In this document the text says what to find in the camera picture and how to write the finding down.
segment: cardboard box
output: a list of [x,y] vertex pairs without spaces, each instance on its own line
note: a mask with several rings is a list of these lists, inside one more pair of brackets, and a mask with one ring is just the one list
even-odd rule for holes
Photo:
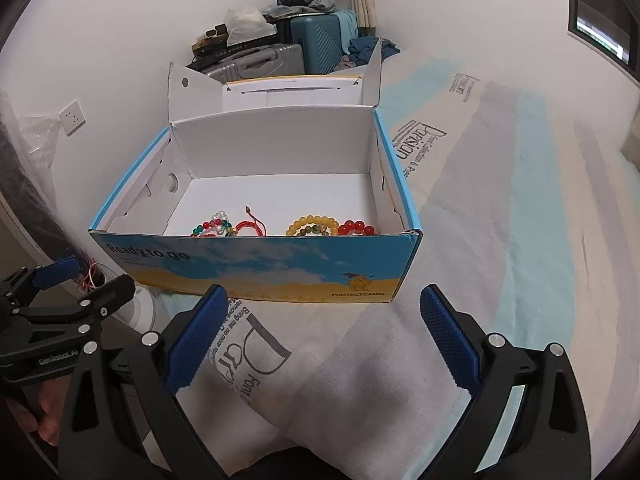
[[[363,77],[296,76],[221,84],[173,64],[170,127],[140,155],[90,227],[140,283],[232,298],[391,300],[422,232],[376,111],[380,46]],[[193,238],[224,210],[251,229]],[[301,216],[362,220],[375,236],[286,237]]]

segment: electrical outlet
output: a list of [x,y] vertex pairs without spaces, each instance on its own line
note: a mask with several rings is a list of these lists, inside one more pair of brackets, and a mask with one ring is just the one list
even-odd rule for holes
[[69,136],[85,123],[84,115],[80,109],[80,103],[73,101],[61,114],[60,121],[66,134]]

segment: white wall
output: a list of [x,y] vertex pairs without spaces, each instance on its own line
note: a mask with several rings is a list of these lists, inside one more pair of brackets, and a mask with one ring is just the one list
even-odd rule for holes
[[622,144],[640,91],[567,33],[569,0],[376,0],[379,35],[540,92]]
[[98,261],[106,258],[87,227],[119,178],[166,126],[169,63],[191,62],[191,43],[221,23],[229,6],[275,1],[32,0],[28,5],[0,52],[0,87],[8,91],[17,116],[57,115],[79,100],[86,124],[71,137],[60,137],[54,182],[62,223]]

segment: suitcase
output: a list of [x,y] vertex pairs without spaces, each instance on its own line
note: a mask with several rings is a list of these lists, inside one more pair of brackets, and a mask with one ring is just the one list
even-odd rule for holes
[[303,75],[305,63],[298,44],[274,44],[238,52],[202,73],[221,83],[279,75]]
[[340,21],[334,14],[295,16],[278,24],[283,43],[302,46],[307,74],[328,74],[344,55]]

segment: silver screw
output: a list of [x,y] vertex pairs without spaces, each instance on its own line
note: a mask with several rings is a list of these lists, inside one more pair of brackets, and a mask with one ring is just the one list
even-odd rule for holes
[[489,344],[496,348],[502,348],[506,343],[506,339],[500,334],[491,334],[489,336]]
[[91,355],[97,349],[98,349],[98,343],[95,341],[89,341],[86,345],[84,345],[84,348],[82,350],[84,351],[85,354]]
[[556,357],[560,357],[564,354],[564,348],[562,348],[562,345],[559,345],[558,343],[551,343],[551,345],[549,345],[549,351]]
[[160,336],[158,335],[158,332],[147,332],[142,336],[141,341],[144,346],[153,346],[158,342],[159,339]]

